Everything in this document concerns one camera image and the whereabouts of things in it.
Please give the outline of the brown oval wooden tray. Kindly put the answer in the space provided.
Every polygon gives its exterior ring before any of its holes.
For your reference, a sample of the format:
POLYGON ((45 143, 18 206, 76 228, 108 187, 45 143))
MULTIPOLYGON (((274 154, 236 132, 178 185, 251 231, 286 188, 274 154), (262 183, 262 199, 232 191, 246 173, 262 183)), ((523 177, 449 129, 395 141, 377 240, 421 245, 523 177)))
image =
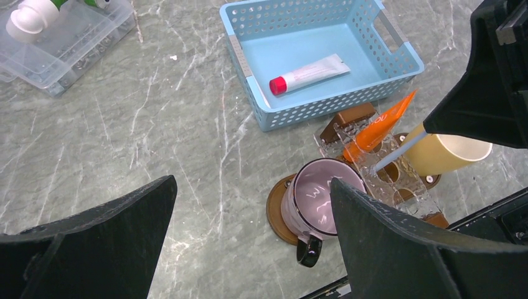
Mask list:
MULTIPOLYGON (((376 175, 367 174, 365 168, 360 170, 360 175, 367 183, 367 194, 373 198, 427 223, 444 229, 449 226, 428 192, 440 182, 440 175, 418 176, 404 157, 389 163, 376 175)), ((268 195, 266 214, 275 234, 285 242, 296 245, 298 238, 287 228, 281 214, 282 199, 293 179, 292 174, 275 184, 268 195)))

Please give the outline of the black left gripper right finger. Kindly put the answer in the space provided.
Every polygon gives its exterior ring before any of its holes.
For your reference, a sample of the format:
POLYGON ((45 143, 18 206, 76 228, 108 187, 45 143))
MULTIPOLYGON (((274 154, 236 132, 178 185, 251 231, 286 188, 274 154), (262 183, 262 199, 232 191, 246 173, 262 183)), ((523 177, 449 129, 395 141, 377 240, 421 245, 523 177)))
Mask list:
POLYGON ((353 298, 526 298, 527 247, 439 228, 334 178, 353 298))

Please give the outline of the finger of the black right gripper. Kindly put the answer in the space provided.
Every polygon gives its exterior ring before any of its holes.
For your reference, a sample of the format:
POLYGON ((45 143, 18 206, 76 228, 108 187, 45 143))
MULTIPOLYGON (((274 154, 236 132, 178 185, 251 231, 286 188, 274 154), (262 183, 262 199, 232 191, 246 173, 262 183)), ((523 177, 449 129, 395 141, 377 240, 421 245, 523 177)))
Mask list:
POLYGON ((483 1, 470 24, 466 71, 425 118, 425 131, 526 148, 527 1, 483 1))

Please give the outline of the white toothpaste tube red cap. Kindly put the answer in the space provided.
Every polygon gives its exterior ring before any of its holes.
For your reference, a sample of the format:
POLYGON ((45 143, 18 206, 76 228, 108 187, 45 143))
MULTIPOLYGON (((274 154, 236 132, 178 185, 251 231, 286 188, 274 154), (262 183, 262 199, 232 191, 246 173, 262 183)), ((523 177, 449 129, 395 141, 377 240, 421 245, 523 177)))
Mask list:
POLYGON ((337 54, 332 54, 269 81, 273 95, 281 95, 350 72, 337 54))

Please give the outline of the purple grey mug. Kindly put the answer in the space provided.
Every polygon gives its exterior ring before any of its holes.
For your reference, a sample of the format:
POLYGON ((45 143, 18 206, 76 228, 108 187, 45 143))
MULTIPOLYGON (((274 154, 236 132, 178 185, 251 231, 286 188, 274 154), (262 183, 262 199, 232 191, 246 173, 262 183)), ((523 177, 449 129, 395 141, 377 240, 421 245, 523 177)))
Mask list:
POLYGON ((331 206, 334 178, 366 192, 365 182, 350 165, 337 159, 320 158, 295 174, 281 202, 282 218, 298 238, 297 262, 305 267, 315 266, 323 241, 337 236, 331 206))

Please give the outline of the orange toothpaste tube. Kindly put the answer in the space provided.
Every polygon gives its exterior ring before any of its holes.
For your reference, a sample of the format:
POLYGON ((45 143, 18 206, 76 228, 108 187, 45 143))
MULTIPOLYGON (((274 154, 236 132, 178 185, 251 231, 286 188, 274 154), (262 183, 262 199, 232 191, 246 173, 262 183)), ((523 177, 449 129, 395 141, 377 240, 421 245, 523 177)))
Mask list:
POLYGON ((348 162, 355 162, 365 153, 371 152, 381 144, 391 129, 398 123, 399 119, 407 111, 409 104, 415 97, 418 90, 414 90, 405 98, 399 101, 392 108, 383 112, 367 127, 355 136, 355 140, 345 146, 343 157, 348 162))

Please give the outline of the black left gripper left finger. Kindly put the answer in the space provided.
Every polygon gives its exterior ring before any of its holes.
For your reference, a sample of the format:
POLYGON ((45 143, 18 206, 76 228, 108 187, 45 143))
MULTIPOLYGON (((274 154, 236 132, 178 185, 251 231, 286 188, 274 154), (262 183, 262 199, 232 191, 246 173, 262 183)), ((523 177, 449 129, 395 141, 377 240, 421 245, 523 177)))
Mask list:
POLYGON ((1 235, 2 298, 146 298, 177 196, 172 175, 1 235))

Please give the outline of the light blue plastic basket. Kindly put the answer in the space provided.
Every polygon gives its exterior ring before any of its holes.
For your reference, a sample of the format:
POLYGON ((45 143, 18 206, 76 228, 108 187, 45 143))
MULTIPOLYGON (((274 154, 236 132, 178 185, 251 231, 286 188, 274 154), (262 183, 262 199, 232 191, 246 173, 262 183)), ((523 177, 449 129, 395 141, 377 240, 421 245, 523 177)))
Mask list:
POLYGON ((242 1, 220 16, 262 131, 388 97, 424 70, 380 1, 242 1))

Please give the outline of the yellow mug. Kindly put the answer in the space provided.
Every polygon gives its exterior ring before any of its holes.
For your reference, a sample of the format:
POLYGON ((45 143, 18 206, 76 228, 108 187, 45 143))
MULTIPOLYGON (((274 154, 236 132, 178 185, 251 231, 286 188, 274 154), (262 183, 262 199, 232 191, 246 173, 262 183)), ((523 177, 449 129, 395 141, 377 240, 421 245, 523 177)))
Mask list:
POLYGON ((487 158, 493 144, 458 135, 430 134, 423 123, 417 125, 402 141, 402 145, 415 137, 424 137, 404 153, 419 176, 434 176, 476 163, 487 158))

